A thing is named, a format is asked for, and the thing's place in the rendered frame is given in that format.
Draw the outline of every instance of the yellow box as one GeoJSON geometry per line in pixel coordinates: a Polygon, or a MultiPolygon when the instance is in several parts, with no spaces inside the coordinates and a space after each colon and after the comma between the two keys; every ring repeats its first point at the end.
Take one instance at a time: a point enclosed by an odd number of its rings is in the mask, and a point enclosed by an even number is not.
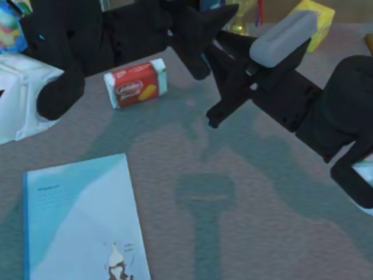
{"type": "Polygon", "coordinates": [[[326,7],[324,5],[321,5],[311,0],[303,0],[291,12],[301,11],[301,10],[314,11],[318,14],[318,20],[317,20],[318,31],[312,36],[312,40],[307,49],[307,51],[311,53],[314,50],[316,50],[316,48],[320,45],[322,40],[324,40],[325,37],[328,35],[330,26],[332,25],[332,22],[333,22],[334,14],[336,12],[335,10],[329,7],[326,7]]]}

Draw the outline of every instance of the red and white package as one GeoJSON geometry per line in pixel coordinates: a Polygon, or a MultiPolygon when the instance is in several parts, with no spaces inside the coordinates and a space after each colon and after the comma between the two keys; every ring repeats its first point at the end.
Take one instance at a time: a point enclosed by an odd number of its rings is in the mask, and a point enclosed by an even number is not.
{"type": "Polygon", "coordinates": [[[167,92],[166,66],[161,58],[104,75],[114,109],[159,97],[167,92]]]}

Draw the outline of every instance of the yellow transparent object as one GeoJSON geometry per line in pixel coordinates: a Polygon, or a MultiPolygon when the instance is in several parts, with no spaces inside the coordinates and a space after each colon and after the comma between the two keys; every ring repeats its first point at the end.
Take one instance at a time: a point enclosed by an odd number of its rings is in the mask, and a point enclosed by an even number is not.
{"type": "Polygon", "coordinates": [[[333,18],[335,15],[335,10],[311,0],[303,0],[294,8],[292,12],[301,10],[314,11],[318,14],[318,31],[312,36],[311,43],[309,44],[309,47],[307,49],[307,51],[311,53],[314,50],[316,50],[316,48],[328,35],[330,26],[332,25],[333,18]]]}
{"type": "Polygon", "coordinates": [[[248,35],[247,25],[245,23],[246,13],[255,6],[256,0],[226,0],[227,5],[239,4],[238,12],[233,19],[229,31],[239,35],[248,35]]]}

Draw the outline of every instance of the gray plastic cover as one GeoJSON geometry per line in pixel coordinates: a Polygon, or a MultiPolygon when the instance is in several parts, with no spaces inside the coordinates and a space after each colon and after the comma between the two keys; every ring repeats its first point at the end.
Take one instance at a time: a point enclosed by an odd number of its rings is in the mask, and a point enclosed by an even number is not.
{"type": "Polygon", "coordinates": [[[265,67],[275,67],[316,32],[317,13],[296,11],[256,39],[250,57],[265,67]]]}

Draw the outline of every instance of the gray tabletop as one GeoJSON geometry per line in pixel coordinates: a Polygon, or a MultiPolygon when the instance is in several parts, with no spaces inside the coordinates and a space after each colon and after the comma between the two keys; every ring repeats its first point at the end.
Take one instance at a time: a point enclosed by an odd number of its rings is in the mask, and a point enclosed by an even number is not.
{"type": "MultiPolygon", "coordinates": [[[[300,72],[323,87],[342,58],[368,54],[365,32],[335,25],[300,72]]],[[[330,166],[250,103],[209,128],[213,78],[193,80],[171,50],[157,57],[164,97],[114,111],[97,75],[55,127],[0,146],[0,278],[23,275],[22,173],[125,152],[154,280],[372,279],[373,217],[330,166]]]]}

